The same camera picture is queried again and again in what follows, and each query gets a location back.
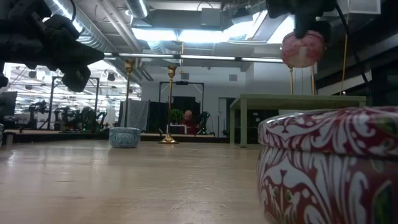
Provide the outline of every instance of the person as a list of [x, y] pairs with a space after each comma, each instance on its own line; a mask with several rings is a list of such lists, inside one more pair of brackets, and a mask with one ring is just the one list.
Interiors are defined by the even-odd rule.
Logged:
[[193, 119], [192, 111], [187, 110], [182, 119], [182, 124], [187, 126], [187, 134], [196, 134], [200, 127]]

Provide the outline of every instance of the table leg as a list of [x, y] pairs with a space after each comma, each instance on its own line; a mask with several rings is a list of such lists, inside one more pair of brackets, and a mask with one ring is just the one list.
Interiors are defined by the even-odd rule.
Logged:
[[241, 147], [248, 144], [248, 100], [241, 99]]
[[235, 144], [235, 109], [229, 109], [229, 143]]

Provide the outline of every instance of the blue and white bowl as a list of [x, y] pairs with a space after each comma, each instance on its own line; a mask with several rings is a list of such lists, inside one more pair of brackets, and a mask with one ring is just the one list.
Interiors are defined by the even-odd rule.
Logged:
[[138, 128], [111, 128], [109, 130], [109, 143], [113, 148], [135, 148], [141, 140]]

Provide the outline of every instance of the pink ball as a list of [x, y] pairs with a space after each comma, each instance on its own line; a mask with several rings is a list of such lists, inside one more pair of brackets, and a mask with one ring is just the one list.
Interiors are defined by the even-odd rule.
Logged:
[[298, 39], [293, 31], [282, 42], [282, 60], [295, 68], [309, 67], [322, 58], [324, 48], [325, 40], [319, 32], [309, 30]]

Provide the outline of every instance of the potted plant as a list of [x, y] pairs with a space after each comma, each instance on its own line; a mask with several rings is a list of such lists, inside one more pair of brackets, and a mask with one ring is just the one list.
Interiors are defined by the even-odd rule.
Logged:
[[182, 119], [182, 111], [181, 110], [179, 110], [179, 109], [172, 109], [172, 111], [171, 111], [171, 120], [172, 120], [172, 123], [179, 123], [180, 121], [181, 121], [181, 119]]

